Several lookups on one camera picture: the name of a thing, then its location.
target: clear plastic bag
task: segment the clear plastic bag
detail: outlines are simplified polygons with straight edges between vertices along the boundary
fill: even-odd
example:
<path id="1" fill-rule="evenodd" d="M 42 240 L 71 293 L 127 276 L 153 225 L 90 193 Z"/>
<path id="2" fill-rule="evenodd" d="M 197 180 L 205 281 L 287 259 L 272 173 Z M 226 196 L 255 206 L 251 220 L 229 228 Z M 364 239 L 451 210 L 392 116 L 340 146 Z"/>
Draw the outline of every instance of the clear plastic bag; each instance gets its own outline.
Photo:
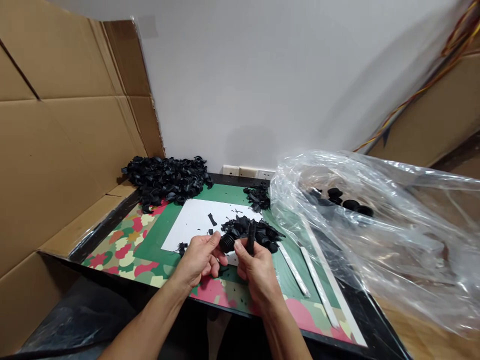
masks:
<path id="1" fill-rule="evenodd" d="M 373 217 L 332 205 L 331 188 Z M 270 198 L 276 223 L 337 279 L 457 334 L 480 328 L 479 180 L 312 150 L 279 164 Z"/>

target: white wall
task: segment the white wall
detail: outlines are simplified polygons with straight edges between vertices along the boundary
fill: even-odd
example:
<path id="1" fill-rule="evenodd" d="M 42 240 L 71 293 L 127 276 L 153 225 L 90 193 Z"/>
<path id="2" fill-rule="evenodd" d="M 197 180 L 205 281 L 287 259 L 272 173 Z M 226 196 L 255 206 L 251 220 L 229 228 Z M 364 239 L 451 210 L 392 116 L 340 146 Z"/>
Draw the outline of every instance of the white wall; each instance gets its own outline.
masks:
<path id="1" fill-rule="evenodd" d="M 274 169 L 352 150 L 426 78 L 469 1 L 54 0 L 137 17 L 167 156 Z"/>

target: forearm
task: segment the forearm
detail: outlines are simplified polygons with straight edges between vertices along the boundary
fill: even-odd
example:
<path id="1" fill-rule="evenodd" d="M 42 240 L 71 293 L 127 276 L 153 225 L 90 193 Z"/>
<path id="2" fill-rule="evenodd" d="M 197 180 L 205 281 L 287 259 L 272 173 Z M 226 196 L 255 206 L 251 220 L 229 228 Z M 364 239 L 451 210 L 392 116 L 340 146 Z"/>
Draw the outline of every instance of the forearm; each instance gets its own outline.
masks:
<path id="1" fill-rule="evenodd" d="M 109 359 L 157 359 L 191 289 L 173 276 L 151 298 L 100 356 Z"/>
<path id="2" fill-rule="evenodd" d="M 312 359 L 302 333 L 283 298 L 264 305 L 262 320 L 275 360 Z"/>

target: wooden floor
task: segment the wooden floor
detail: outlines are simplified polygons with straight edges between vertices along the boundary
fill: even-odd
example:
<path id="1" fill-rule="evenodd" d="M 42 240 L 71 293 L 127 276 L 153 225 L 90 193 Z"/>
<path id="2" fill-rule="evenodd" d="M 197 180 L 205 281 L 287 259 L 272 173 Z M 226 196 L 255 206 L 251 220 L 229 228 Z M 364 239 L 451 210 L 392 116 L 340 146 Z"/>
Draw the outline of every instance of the wooden floor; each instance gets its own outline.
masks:
<path id="1" fill-rule="evenodd" d="M 386 317 L 415 360 L 480 359 L 480 331 L 465 339 L 413 316 L 405 315 L 387 301 L 376 298 Z"/>

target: white paper sheet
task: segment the white paper sheet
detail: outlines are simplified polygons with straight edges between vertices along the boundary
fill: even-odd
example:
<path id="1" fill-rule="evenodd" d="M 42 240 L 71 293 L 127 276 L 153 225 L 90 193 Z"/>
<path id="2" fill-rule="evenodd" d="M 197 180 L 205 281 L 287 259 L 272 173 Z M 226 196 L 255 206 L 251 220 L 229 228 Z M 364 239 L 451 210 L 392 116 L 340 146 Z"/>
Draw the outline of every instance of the white paper sheet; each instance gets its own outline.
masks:
<path id="1" fill-rule="evenodd" d="M 209 214 L 217 223 L 216 226 L 212 225 Z M 177 251 L 179 243 L 190 244 L 190 240 L 195 235 L 207 235 L 209 229 L 213 229 L 213 232 L 219 231 L 223 235 L 224 232 L 220 230 L 222 224 L 229 219 L 235 219 L 236 215 L 239 217 L 246 216 L 256 221 L 263 218 L 261 213 L 253 212 L 251 208 L 245 205 L 198 199 L 187 200 L 161 248 L 171 252 Z M 234 251 L 229 252 L 227 258 L 229 265 L 237 266 L 239 264 Z"/>

